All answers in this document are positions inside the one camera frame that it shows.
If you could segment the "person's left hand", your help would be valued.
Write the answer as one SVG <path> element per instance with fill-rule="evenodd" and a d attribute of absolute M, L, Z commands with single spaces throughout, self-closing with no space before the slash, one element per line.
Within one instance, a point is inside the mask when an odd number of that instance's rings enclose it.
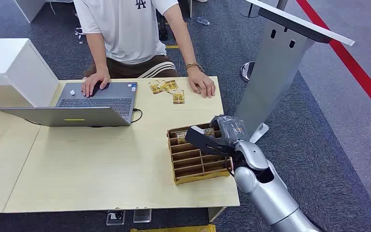
<path fill-rule="evenodd" d="M 215 84 L 204 72 L 197 66 L 187 69 L 188 82 L 191 89 L 201 95 L 203 98 L 215 96 Z"/>

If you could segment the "person's right hand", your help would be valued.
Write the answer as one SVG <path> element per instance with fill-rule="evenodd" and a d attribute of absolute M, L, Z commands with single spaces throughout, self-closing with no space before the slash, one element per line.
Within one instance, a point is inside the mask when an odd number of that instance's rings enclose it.
<path fill-rule="evenodd" d="M 99 89 L 103 90 L 110 81 L 110 75 L 108 71 L 97 71 L 96 73 L 84 78 L 84 82 L 81 86 L 81 92 L 84 97 L 92 97 L 94 95 L 94 89 L 99 84 Z"/>

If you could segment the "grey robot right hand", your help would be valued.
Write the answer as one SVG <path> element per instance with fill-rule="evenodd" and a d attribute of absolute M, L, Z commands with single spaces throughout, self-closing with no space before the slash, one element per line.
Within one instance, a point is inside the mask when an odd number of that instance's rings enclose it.
<path fill-rule="evenodd" d="M 210 122 L 210 127 L 218 127 L 221 132 L 221 141 L 228 145 L 250 139 L 244 121 L 234 116 L 215 116 Z"/>

